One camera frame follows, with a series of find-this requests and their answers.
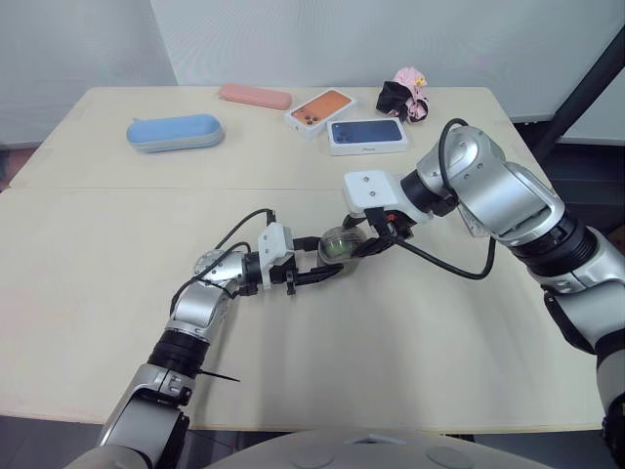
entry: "black cable tie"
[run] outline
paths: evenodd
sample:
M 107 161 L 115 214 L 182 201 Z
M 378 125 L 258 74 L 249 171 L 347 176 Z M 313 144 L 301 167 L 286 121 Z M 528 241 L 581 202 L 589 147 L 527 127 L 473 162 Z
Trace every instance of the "black cable tie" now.
M 219 374 L 219 373 L 211 373 L 210 371 L 205 371 L 203 369 L 198 369 L 197 370 L 198 374 L 206 374 L 208 376 L 213 376 L 215 378 L 222 378 L 222 379 L 227 379 L 228 381 L 236 381 L 237 383 L 240 383 L 241 380 L 240 379 L 236 379 L 236 378 L 230 378 L 229 376 L 225 376 L 224 374 Z

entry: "floor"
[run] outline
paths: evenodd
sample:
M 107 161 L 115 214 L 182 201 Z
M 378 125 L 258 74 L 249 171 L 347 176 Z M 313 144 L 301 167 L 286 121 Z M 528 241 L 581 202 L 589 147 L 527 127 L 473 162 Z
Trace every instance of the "floor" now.
M 34 150 L 0 150 L 0 191 L 8 187 Z M 618 150 L 607 151 L 604 164 L 597 170 L 595 158 L 598 155 L 590 154 L 589 151 L 565 147 L 566 154 L 557 154 L 556 158 L 546 161 L 543 168 L 559 192 L 563 191 L 562 198 L 567 205 L 579 212 L 580 218 L 601 215 L 600 222 L 604 222 L 601 228 L 608 233 L 623 219 L 623 159 L 619 157 Z M 588 171 L 589 164 L 593 171 Z M 99 425 L 0 416 L 0 469 L 62 468 L 93 446 L 100 429 Z M 179 467 L 201 468 L 235 451 L 279 435 L 190 431 Z M 554 468 L 616 467 L 598 431 L 477 435 L 475 438 L 479 444 L 522 455 Z

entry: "orange phone box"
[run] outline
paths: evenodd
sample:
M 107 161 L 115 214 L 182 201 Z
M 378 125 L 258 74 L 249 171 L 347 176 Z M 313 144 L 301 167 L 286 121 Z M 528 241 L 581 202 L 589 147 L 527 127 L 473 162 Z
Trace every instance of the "orange phone box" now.
M 327 122 L 338 119 L 353 105 L 355 99 L 329 88 L 301 106 L 285 112 L 284 121 L 289 127 L 311 139 L 323 131 Z

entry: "pink pencil case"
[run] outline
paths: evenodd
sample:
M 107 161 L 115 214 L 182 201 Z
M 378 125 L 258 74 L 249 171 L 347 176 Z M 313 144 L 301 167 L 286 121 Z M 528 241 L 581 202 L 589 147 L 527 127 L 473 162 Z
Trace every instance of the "pink pencil case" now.
M 291 106 L 291 95 L 288 93 L 234 83 L 222 86 L 219 96 L 227 101 L 272 109 L 288 109 Z

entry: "black cable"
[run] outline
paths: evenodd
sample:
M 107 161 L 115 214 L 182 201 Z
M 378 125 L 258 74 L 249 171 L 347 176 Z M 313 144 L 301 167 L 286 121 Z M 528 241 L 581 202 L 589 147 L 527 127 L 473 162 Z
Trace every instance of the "black cable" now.
M 215 378 L 227 379 L 228 381 L 235 381 L 237 383 L 241 382 L 240 379 L 231 378 L 230 376 L 225 376 L 224 374 L 219 374 L 219 373 L 213 373 L 211 371 L 205 371 L 203 369 L 198 369 L 197 370 L 197 374 L 206 374 L 207 376 L 213 376 Z
M 247 222 L 251 218 L 254 218 L 256 215 L 260 215 L 261 213 L 267 214 L 267 225 L 275 221 L 275 212 L 273 210 L 271 210 L 270 208 L 259 208 L 258 210 L 255 210 L 249 215 L 247 215 L 245 218 L 243 218 L 243 220 L 238 222 L 236 225 L 234 225 L 234 228 L 232 228 L 228 232 L 228 234 L 224 236 L 224 239 L 222 239 L 221 241 L 217 243 L 217 245 L 215 246 L 215 249 L 219 249 L 220 247 L 222 247 L 226 243 L 226 241 L 228 241 L 230 237 L 234 235 L 234 233 L 236 233 L 236 231 L 243 226 L 245 222 Z
M 247 252 L 251 252 L 252 248 L 250 247 L 250 245 L 245 242 L 245 241 L 241 241 L 241 242 L 236 242 L 235 244 L 233 244 L 231 247 L 229 247 L 228 249 L 226 249 L 216 260 L 215 262 L 213 262 L 210 266 L 208 266 L 206 269 L 204 269 L 202 272 L 198 273 L 197 275 L 191 277 L 189 280 L 187 280 L 185 283 L 182 284 L 182 286 L 178 289 L 178 291 L 176 291 L 176 293 L 174 294 L 174 296 L 172 297 L 172 302 L 169 305 L 169 316 L 172 316 L 174 314 L 174 309 L 176 308 L 176 303 L 178 303 L 178 299 L 180 298 L 180 295 L 183 293 L 183 291 L 185 291 L 185 289 L 193 284 L 196 283 L 197 281 L 208 281 L 208 280 L 204 280 L 203 277 L 208 274 L 209 272 L 211 272 L 213 269 L 215 269 L 217 267 L 217 265 L 222 262 L 224 259 L 226 259 L 228 257 L 228 255 L 237 247 L 241 247 L 244 246 L 247 248 Z M 236 296 L 234 293 L 230 294 L 229 293 L 230 298 L 234 298 L 234 296 Z
M 445 124 L 440 132 L 440 138 L 438 139 L 438 167 L 440 168 L 440 178 L 442 179 L 442 185 L 447 189 L 451 196 L 458 201 L 458 194 L 456 190 L 451 187 L 449 183 L 449 176 L 447 175 L 447 163 L 445 161 L 445 141 L 447 140 L 447 134 L 451 127 L 456 124 L 469 125 L 466 120 L 456 117 L 451 119 Z
M 490 274 L 490 271 L 492 270 L 492 265 L 495 262 L 495 246 L 497 245 L 497 241 L 495 240 L 494 237 L 492 237 L 490 241 L 488 242 L 488 254 L 486 255 L 486 265 L 484 266 L 483 270 L 479 274 L 474 274 L 472 272 L 463 271 L 462 269 L 452 266 L 451 264 L 447 264 L 446 262 L 441 261 L 439 258 L 434 257 L 432 254 L 429 254 L 426 251 L 419 249 L 417 246 L 410 244 L 409 242 L 406 242 L 403 239 L 399 239 L 393 236 L 384 236 L 383 239 L 390 241 L 393 244 L 396 244 L 397 246 L 403 247 L 404 249 L 407 249 L 413 254 L 416 254 L 417 256 L 422 257 L 426 261 L 431 262 L 432 264 L 440 267 L 441 269 L 445 269 L 446 271 L 451 272 L 455 274 L 456 276 L 468 278 L 470 280 L 482 280 L 483 278 L 486 278 L 486 276 Z
M 442 185 L 447 189 L 447 191 L 451 194 L 454 200 L 458 202 L 458 194 L 456 193 L 456 190 L 451 187 L 451 183 L 449 183 L 449 176 L 447 175 L 447 163 L 445 161 L 445 141 L 447 140 L 447 134 L 449 133 L 451 127 L 456 124 L 463 126 L 469 125 L 466 120 L 456 117 L 447 122 L 442 128 L 442 132 L 440 132 L 440 138 L 438 139 L 438 167 L 440 168 L 440 178 L 442 179 Z M 403 239 L 399 239 L 398 237 L 384 236 L 383 239 L 393 244 L 396 244 L 397 246 L 403 247 L 404 249 L 407 249 L 413 254 L 416 254 L 426 261 L 431 262 L 441 269 L 445 269 L 446 271 L 451 272 L 456 276 L 468 278 L 470 280 L 482 280 L 483 278 L 486 278 L 486 276 L 490 274 L 492 266 L 495 262 L 495 246 L 497 245 L 497 241 L 494 237 L 492 237 L 488 242 L 486 264 L 479 274 L 463 271 L 462 269 L 452 266 L 451 264 L 447 264 L 446 262 L 441 261 L 439 258 L 434 257 L 432 254 L 429 254 L 426 251 L 419 249 L 417 246 L 410 244 Z

